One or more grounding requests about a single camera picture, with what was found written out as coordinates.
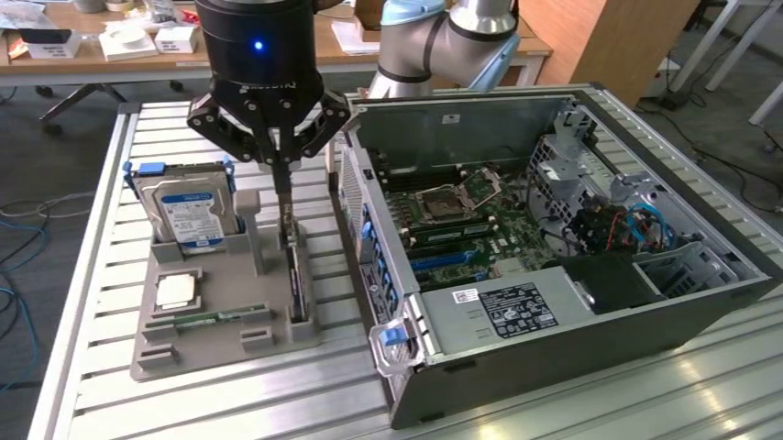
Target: power supply label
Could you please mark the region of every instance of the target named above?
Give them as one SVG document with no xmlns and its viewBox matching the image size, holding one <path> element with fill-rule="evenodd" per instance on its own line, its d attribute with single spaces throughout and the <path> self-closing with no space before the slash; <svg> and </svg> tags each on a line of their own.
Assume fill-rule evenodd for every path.
<svg viewBox="0 0 783 440">
<path fill-rule="evenodd" d="M 508 339 L 557 325 L 532 282 L 479 293 L 497 335 Z"/>
</svg>

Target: hard drive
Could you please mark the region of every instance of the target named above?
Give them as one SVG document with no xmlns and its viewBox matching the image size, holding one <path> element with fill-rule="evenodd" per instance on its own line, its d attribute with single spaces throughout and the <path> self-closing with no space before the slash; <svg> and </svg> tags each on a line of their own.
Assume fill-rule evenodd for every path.
<svg viewBox="0 0 783 440">
<path fill-rule="evenodd" d="M 157 243 L 180 244 L 193 255 L 224 248 L 224 238 L 240 232 L 233 213 L 233 167 L 229 161 L 166 165 L 124 165 L 125 181 L 144 206 Z"/>
</svg>

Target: hard disk drive label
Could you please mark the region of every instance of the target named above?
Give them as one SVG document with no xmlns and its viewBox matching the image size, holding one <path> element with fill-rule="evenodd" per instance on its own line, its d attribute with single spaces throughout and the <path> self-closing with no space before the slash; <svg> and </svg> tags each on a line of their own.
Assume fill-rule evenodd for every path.
<svg viewBox="0 0 783 440">
<path fill-rule="evenodd" d="M 214 195 L 208 192 L 165 195 L 161 198 L 170 232 L 186 248 L 205 248 L 222 241 L 220 218 L 212 214 Z"/>
</svg>

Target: white sticker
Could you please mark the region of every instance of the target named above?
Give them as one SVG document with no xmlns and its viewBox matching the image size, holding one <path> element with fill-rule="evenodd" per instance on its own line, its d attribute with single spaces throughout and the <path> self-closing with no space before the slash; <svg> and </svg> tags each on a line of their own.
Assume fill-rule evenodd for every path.
<svg viewBox="0 0 783 440">
<path fill-rule="evenodd" d="M 427 242 L 445 240 L 447 238 L 459 238 L 461 236 L 463 236 L 461 232 L 451 232 L 448 234 L 440 234 L 439 236 L 429 236 L 427 238 Z"/>
<path fill-rule="evenodd" d="M 176 67 L 209 67 L 208 61 L 178 61 Z"/>
<path fill-rule="evenodd" d="M 465 229 L 463 229 L 463 232 L 465 233 L 467 236 L 469 236 L 471 234 L 477 234 L 479 232 L 485 232 L 487 229 L 489 229 L 489 225 L 475 225 L 475 226 L 468 226 Z"/>
<path fill-rule="evenodd" d="M 441 124 L 459 124 L 460 123 L 460 116 L 459 115 L 443 115 Z"/>
<path fill-rule="evenodd" d="M 222 227 L 212 214 L 214 196 L 209 192 L 164 195 L 160 199 L 170 232 L 185 248 L 210 248 L 222 241 Z"/>
<path fill-rule="evenodd" d="M 453 302 L 457 304 L 469 303 L 471 301 L 479 300 L 479 290 L 477 289 L 467 289 L 465 291 L 453 291 L 451 293 L 453 295 Z"/>
</svg>

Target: motherboard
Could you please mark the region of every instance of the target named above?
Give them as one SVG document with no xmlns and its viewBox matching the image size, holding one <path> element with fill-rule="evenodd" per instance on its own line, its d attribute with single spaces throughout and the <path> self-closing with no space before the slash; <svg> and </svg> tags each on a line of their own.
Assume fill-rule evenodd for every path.
<svg viewBox="0 0 783 440">
<path fill-rule="evenodd" d="M 555 258 L 524 209 L 523 173 L 487 164 L 452 176 L 459 176 L 453 183 L 387 192 L 421 292 L 539 270 Z M 432 182 L 447 180 L 432 177 Z M 395 184 L 387 190 L 397 189 Z"/>
</svg>

